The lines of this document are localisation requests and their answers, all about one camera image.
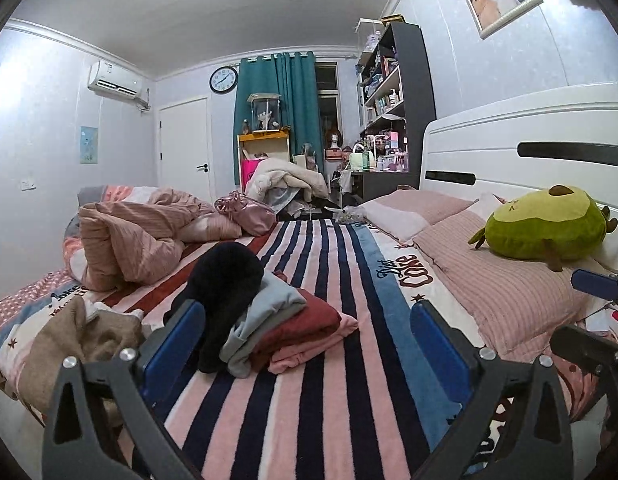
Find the white blanket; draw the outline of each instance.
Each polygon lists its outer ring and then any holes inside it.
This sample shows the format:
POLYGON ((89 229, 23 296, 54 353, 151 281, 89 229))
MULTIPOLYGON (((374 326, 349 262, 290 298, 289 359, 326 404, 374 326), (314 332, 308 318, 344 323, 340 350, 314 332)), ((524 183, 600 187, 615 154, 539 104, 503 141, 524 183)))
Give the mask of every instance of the white blanket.
POLYGON ((266 192, 273 187, 298 187, 304 190, 306 202, 310 202, 313 196, 329 197, 327 183, 321 173, 305 170, 279 158, 267 158, 258 164, 245 194, 262 202, 266 192))

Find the toiletry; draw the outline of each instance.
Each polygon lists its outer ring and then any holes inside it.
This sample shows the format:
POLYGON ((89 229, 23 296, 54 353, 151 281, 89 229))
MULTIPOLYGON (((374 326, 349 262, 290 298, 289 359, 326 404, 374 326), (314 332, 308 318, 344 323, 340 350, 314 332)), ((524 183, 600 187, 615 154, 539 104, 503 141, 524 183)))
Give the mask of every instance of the toiletry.
POLYGON ((404 137, 404 171, 409 171, 409 146, 407 145, 407 137, 404 137))
POLYGON ((389 104, 391 106, 395 106, 399 100, 400 98, 396 94, 395 90, 391 90, 391 93, 389 94, 389 104))

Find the bottle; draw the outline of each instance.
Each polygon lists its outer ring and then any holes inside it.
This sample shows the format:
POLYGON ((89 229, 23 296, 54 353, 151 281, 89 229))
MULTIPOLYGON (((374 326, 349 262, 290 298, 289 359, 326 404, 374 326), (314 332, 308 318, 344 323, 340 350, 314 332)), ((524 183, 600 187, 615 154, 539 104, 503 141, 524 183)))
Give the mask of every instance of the bottle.
POLYGON ((407 137, 404 137, 404 171, 409 171, 409 146, 407 137))
POLYGON ((391 90, 391 93, 389 94, 389 104, 393 107, 397 104, 399 100, 400 99, 396 94, 395 90, 391 90))
POLYGON ((362 171, 369 171, 369 144, 366 139, 362 145, 362 171))

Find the avocado plush toy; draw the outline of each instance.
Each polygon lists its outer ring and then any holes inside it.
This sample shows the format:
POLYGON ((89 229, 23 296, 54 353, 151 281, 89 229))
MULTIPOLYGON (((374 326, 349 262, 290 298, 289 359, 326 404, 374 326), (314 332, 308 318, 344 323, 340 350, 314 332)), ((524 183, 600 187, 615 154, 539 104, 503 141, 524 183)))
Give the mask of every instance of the avocado plush toy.
POLYGON ((554 272, 561 261, 588 256, 618 225, 607 206, 577 187, 553 186, 496 209, 469 240, 476 249, 486 240, 491 250, 517 260, 544 260, 554 272))

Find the display case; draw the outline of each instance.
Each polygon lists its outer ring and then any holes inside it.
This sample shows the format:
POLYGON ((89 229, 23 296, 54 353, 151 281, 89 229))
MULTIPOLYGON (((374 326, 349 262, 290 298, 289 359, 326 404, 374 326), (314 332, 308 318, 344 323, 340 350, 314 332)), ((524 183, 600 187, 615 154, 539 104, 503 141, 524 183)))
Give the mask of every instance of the display case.
POLYGON ((358 21, 358 26, 356 27, 356 34, 358 35, 358 54, 360 55, 358 65, 364 66, 366 64, 378 44, 378 41, 380 41, 383 32, 384 25, 378 20, 361 18, 358 21))
POLYGON ((247 102, 251 104, 251 128, 254 134, 280 130, 280 94, 251 94, 247 102))

